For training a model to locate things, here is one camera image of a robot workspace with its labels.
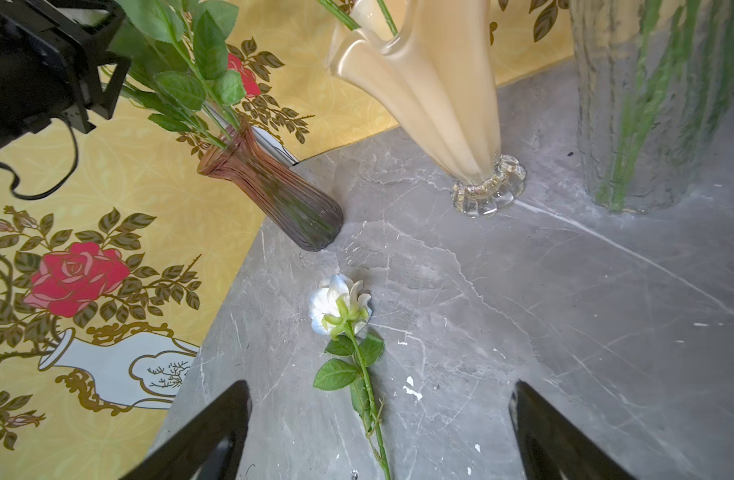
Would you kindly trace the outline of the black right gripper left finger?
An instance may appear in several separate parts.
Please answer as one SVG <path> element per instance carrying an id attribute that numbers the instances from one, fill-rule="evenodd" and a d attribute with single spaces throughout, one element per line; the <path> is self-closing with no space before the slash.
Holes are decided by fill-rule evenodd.
<path id="1" fill-rule="evenodd" d="M 250 415 L 249 386 L 236 381 L 125 477 L 235 479 Z"/>

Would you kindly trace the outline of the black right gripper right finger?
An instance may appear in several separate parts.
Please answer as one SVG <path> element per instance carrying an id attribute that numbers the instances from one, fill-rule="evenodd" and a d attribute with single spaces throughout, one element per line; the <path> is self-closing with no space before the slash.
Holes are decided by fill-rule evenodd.
<path id="1" fill-rule="evenodd" d="M 633 476 L 602 451 L 528 383 L 509 401 L 525 476 L 537 479 L 625 479 Z"/>

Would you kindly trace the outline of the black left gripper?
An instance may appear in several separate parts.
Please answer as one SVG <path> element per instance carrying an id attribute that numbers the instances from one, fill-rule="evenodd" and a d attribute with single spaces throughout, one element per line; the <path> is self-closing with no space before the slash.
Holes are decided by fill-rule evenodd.
<path id="1" fill-rule="evenodd" d="M 110 45 L 126 18 L 115 1 L 0 1 L 0 135 L 62 118 L 87 134 L 113 117 L 131 61 Z"/>

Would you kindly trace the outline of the white rose top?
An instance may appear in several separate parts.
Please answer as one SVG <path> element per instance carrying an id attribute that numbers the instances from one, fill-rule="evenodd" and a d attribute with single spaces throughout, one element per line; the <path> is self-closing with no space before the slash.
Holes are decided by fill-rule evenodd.
<path id="1" fill-rule="evenodd" d="M 317 371 L 313 387 L 321 391 L 349 391 L 373 456 L 386 479 L 392 477 L 381 428 L 383 402 L 373 387 L 370 368 L 381 358 L 385 343 L 368 331 L 371 295 L 362 281 L 343 274 L 323 280 L 309 299 L 312 329 L 327 336 L 325 352 L 332 356 Z"/>

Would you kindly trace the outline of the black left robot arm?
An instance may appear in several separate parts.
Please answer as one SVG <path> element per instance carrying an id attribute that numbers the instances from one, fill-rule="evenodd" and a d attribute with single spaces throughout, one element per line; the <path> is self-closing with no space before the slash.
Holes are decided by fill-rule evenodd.
<path id="1" fill-rule="evenodd" d="M 115 1 L 0 0 L 0 150 L 53 120 L 76 136 L 94 130 L 90 113 L 112 119 L 131 66 L 110 49 L 125 19 Z"/>

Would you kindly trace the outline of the dark purple glass vase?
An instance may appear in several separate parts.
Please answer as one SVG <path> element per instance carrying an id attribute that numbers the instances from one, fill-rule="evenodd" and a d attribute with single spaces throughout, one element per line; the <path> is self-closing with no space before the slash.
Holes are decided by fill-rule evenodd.
<path id="1" fill-rule="evenodd" d="M 220 137 L 200 160 L 198 173 L 237 185 L 298 247 L 316 252 L 330 245 L 344 224 L 340 205 L 274 159 L 244 122 Z"/>

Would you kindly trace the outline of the clear glass vase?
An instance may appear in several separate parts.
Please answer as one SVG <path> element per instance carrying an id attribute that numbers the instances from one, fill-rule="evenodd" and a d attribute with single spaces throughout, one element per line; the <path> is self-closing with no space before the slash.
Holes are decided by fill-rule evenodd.
<path id="1" fill-rule="evenodd" d="M 572 1 L 584 186 L 647 214 L 694 184 L 729 108 L 734 1 Z"/>

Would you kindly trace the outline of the cream ruffled vase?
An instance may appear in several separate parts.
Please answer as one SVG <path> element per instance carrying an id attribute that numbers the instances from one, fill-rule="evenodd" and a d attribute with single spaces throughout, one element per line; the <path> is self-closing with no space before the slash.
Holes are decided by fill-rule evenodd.
<path id="1" fill-rule="evenodd" d="M 354 1 L 329 73 L 377 100 L 453 179 L 470 216 L 510 206 L 526 177 L 502 151 L 488 1 Z"/>

